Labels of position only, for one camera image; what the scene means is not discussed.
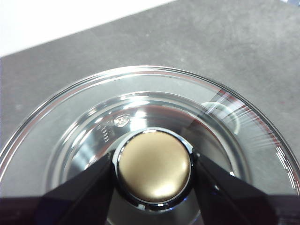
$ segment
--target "gold disc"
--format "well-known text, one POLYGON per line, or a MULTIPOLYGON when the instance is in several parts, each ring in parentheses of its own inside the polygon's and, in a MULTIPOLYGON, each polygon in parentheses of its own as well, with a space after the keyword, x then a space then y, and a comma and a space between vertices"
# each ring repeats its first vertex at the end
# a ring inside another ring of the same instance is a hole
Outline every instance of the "gold disc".
POLYGON ((121 178, 135 197, 159 203, 178 195, 188 182, 190 159, 174 136, 153 131, 126 144, 119 161, 121 178))

